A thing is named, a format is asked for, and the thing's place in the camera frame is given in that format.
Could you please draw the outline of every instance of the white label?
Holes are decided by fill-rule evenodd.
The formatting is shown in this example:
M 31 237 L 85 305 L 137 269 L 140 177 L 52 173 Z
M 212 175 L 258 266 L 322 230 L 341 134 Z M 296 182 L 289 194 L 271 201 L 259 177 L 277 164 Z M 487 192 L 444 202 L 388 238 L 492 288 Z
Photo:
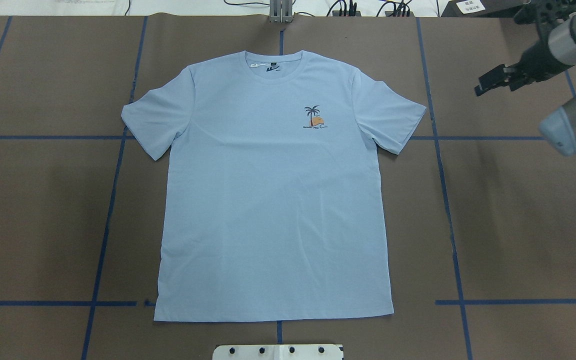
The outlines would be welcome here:
M 212 360 L 343 360 L 340 344 L 222 345 Z
M 457 2 L 457 7 L 459 7 L 459 10 L 461 10 L 462 14 L 470 14 L 486 10 L 486 7 L 484 7 L 480 0 L 466 0 Z

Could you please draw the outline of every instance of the light blue t-shirt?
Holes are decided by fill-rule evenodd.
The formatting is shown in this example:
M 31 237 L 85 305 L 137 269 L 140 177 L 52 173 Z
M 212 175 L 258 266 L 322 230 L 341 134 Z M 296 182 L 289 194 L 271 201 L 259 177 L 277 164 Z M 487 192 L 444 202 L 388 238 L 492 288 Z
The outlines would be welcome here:
M 308 51 L 192 64 L 121 116 L 170 150 L 156 321 L 393 313 L 377 145 L 426 108 Z

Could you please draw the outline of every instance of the sticker label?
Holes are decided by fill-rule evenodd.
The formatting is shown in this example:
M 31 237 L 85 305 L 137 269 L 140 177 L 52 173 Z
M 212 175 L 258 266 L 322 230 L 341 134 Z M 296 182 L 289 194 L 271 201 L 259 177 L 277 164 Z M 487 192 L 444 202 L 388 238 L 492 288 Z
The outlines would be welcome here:
M 457 7 L 461 10 L 462 14 L 470 14 L 486 10 L 481 0 L 466 0 L 457 2 Z

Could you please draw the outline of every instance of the white surface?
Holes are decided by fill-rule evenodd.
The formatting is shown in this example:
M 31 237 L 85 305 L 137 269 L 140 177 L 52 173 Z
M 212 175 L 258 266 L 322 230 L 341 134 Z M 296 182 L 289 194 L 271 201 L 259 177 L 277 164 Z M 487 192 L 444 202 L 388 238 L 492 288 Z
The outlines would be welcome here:
M 457 7 L 462 14 L 470 14 L 486 10 L 486 7 L 484 7 L 484 4 L 482 4 L 480 0 L 460 1 L 457 2 Z
M 222 345 L 214 349 L 212 360 L 343 360 L 343 345 L 336 344 L 259 344 L 259 345 Z
M 0 0 L 0 16 L 123 15 L 128 0 Z
M 229 0 L 231 3 L 248 1 L 254 0 Z M 297 0 L 293 11 L 325 16 L 333 3 L 334 0 Z M 447 3 L 447 0 L 439 0 L 442 12 Z M 362 16 L 375 16 L 382 4 L 381 0 L 359 0 L 357 10 Z M 435 0 L 412 0 L 409 6 L 415 16 L 437 16 Z M 0 16 L 123 16 L 126 9 L 128 0 L 0 0 Z M 392 5 L 386 5 L 380 16 L 384 16 L 385 10 L 392 9 Z M 128 15 L 144 16 L 159 12 L 182 16 L 268 15 L 268 7 L 231 6 L 223 0 L 132 0 Z

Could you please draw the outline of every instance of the black cable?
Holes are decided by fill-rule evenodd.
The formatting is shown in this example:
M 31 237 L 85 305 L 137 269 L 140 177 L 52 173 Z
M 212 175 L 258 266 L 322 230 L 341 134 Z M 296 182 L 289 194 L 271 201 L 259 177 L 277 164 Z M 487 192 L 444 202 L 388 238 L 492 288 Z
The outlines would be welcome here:
M 408 2 L 401 2 L 401 5 L 399 5 L 399 8 L 397 9 L 397 14 L 401 14 L 402 18 L 405 18 L 406 16 L 410 16 L 410 6 L 409 4 L 412 2 L 412 0 L 408 0 Z
M 330 6 L 330 9 L 328 9 L 328 12 L 326 14 L 326 16 L 330 16 L 330 13 L 332 13 L 332 9 L 335 7 L 336 4 L 339 3 L 339 16 L 341 16 L 341 4 L 343 3 L 343 8 L 346 9 L 346 0 L 336 0 L 335 2 L 332 3 L 332 6 Z
M 382 13 L 382 9 L 388 4 L 392 4 L 392 13 L 393 14 L 395 14 L 397 12 L 397 4 L 399 4 L 398 2 L 384 1 L 383 4 L 381 5 L 381 7 L 379 8 L 379 10 L 377 10 L 377 14 L 375 15 L 375 18 L 377 18 L 377 16 L 379 16 L 379 14 Z
M 270 4 L 266 4 L 265 2 L 228 2 L 226 0 L 223 0 L 224 3 L 226 3 L 227 5 L 235 5 L 235 6 L 242 6 L 242 5 L 265 5 L 266 7 L 269 7 Z M 294 5 L 297 2 L 297 0 L 292 0 L 292 4 Z
M 397 6 L 395 11 L 393 11 L 390 14 L 390 16 L 397 17 L 397 16 L 400 16 L 400 14 L 401 14 L 401 16 L 404 17 L 404 16 L 406 16 L 406 9 L 409 9 L 408 4 L 402 1 L 399 3 L 399 6 Z

